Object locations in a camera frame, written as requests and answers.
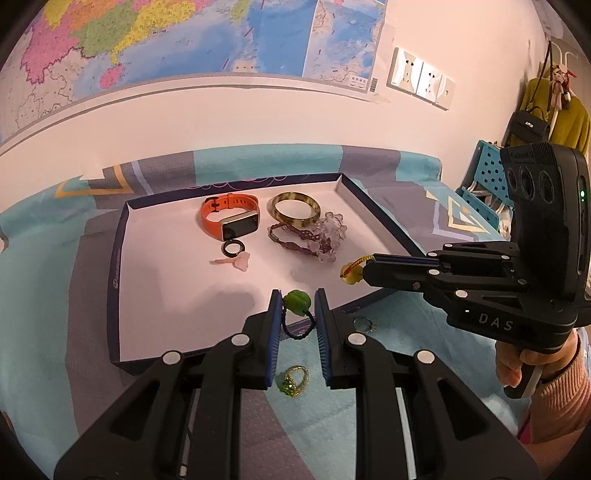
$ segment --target blue pegboard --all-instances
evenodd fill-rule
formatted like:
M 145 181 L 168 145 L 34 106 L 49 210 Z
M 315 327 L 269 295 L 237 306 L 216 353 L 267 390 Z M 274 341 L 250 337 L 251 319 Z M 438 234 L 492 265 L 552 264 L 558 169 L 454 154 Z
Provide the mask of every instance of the blue pegboard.
M 479 141 L 478 148 L 480 147 L 482 150 L 474 173 L 474 180 L 494 196 L 500 198 L 504 204 L 513 207 L 513 200 L 509 198 L 505 170 L 501 164 L 501 149 L 484 140 Z
M 499 230 L 499 216 L 480 198 L 467 191 L 465 187 L 462 187 L 462 198 L 468 203 L 475 211 L 486 220 L 491 227 L 495 230 Z

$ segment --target ring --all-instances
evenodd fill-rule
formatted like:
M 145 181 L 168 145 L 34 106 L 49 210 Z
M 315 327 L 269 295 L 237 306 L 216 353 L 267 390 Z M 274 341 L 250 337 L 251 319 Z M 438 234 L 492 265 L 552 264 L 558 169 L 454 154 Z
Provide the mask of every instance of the ring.
M 291 374 L 297 372 L 298 370 L 304 372 L 304 378 L 299 384 L 296 384 L 294 379 L 291 377 Z M 287 372 L 285 372 L 285 375 L 283 376 L 283 382 L 281 382 L 279 390 L 281 390 L 288 397 L 294 398 L 306 389 L 309 380 L 310 372 L 308 372 L 308 369 L 306 367 L 302 367 L 301 365 L 295 365 L 293 367 L 289 367 Z
M 314 215 L 308 218 L 293 218 L 281 213 L 277 210 L 277 204 L 283 202 L 283 200 L 297 200 L 298 202 L 307 203 L 314 210 Z M 277 195 L 271 200 L 271 216 L 278 222 L 287 223 L 298 228 L 304 228 L 314 222 L 317 222 L 320 218 L 320 205 L 312 197 L 297 192 L 284 192 Z
M 238 245 L 240 247 L 240 250 L 233 254 L 232 252 L 226 250 L 228 245 Z M 228 258 L 236 258 L 238 254 L 244 252 L 244 250 L 246 250 L 244 244 L 240 240 L 236 240 L 235 238 L 233 238 L 232 240 L 225 241 L 222 245 L 222 253 L 226 255 Z
M 378 324 L 372 322 L 367 317 L 358 316 L 353 319 L 353 326 L 359 333 L 374 332 L 378 328 Z

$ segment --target watch screen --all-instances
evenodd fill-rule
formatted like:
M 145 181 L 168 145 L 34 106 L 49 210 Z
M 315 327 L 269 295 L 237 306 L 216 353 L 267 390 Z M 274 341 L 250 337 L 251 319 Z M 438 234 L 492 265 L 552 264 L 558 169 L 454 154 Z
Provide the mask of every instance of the watch screen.
M 224 240 L 231 240 L 232 238 L 238 238 L 239 236 L 248 235 L 249 233 L 256 232 L 258 228 L 258 215 L 252 215 L 240 220 L 234 220 L 233 222 L 224 224 L 222 227 L 222 234 Z

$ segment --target light switch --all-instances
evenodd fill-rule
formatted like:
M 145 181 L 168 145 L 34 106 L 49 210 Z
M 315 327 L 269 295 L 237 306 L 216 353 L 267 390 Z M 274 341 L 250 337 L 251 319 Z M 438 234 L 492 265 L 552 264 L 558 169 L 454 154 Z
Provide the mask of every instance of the light switch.
M 392 59 L 392 75 L 388 82 L 390 87 L 417 93 L 418 81 L 421 77 L 423 61 L 403 48 L 396 47 Z
M 429 102 L 435 102 L 441 88 L 442 79 L 443 74 L 439 70 L 428 63 L 424 63 L 418 81 L 417 95 Z
M 449 110 L 452 105 L 452 100 L 455 93 L 455 82 L 452 79 L 444 76 L 441 80 L 441 87 L 439 89 L 439 93 L 437 94 L 435 105 L 440 106 L 444 110 Z

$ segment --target orange smartwatch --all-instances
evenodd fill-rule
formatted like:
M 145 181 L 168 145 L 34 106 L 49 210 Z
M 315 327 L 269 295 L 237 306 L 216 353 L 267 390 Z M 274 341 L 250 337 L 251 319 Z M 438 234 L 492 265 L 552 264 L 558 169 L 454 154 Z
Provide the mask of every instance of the orange smartwatch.
M 210 213 L 231 208 L 242 208 L 248 211 L 224 218 L 218 222 L 207 220 Z M 253 195 L 228 193 L 218 197 L 209 197 L 201 205 L 201 225 L 203 229 L 222 242 L 256 232 L 260 216 L 258 198 Z

